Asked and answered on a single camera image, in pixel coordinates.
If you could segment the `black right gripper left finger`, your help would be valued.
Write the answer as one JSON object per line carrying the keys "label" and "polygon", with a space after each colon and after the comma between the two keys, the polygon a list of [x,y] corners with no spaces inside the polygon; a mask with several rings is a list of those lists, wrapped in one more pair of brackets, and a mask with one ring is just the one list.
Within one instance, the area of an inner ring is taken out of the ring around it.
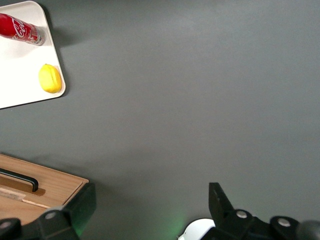
{"label": "black right gripper left finger", "polygon": [[44,211],[23,225],[20,218],[0,219],[2,240],[79,240],[97,207],[96,187],[86,183],[64,206]]}

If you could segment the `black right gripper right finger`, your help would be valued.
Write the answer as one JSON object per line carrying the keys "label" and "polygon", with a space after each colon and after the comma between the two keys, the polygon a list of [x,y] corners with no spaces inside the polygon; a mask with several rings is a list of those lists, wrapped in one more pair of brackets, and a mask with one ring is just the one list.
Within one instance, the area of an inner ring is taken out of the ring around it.
{"label": "black right gripper right finger", "polygon": [[297,239],[297,220],[274,216],[264,222],[246,210],[235,209],[217,182],[209,183],[208,207],[215,226],[204,234],[203,240]]}

